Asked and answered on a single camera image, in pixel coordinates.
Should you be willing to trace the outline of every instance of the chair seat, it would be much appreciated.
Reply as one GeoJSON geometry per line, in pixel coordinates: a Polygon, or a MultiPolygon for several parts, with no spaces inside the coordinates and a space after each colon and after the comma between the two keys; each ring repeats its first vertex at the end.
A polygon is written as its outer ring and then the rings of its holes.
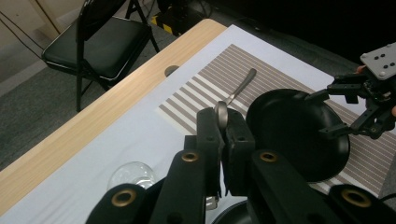
{"type": "MultiPolygon", "coordinates": [[[[77,24],[73,23],[43,51],[42,59],[49,67],[76,74],[76,30],[77,24]]],[[[128,70],[123,68],[136,60],[130,55],[141,51],[150,36],[148,25],[113,17],[85,43],[84,58],[101,78],[114,85],[111,81],[125,76],[128,70]]]]}

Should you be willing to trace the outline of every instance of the mounting plate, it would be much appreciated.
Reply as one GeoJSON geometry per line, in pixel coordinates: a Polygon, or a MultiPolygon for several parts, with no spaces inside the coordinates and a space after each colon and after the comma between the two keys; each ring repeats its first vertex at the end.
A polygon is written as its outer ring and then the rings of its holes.
{"type": "Polygon", "coordinates": [[[361,55],[361,61],[379,80],[396,75],[396,43],[361,55]]]}

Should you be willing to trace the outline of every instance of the clear glass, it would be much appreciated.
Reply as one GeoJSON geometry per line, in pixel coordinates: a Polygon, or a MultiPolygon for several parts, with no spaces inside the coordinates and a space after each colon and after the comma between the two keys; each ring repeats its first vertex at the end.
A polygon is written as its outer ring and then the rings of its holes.
{"type": "Polygon", "coordinates": [[[136,184],[148,189],[157,182],[154,171],[145,163],[131,161],[120,166],[110,177],[107,190],[120,184],[136,184]]]}

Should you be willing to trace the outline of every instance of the wooden table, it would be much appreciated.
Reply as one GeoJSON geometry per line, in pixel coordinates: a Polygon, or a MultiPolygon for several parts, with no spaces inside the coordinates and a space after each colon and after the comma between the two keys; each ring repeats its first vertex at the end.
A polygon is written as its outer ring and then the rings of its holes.
{"type": "Polygon", "coordinates": [[[0,173],[0,216],[165,80],[226,27],[203,20],[0,173]]]}

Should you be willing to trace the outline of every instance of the chair backrest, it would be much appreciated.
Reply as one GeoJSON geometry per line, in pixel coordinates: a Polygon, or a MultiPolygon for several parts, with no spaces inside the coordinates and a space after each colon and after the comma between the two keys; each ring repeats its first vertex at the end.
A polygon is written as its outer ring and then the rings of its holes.
{"type": "Polygon", "coordinates": [[[116,12],[126,0],[85,0],[78,16],[77,41],[88,40],[116,12]]]}

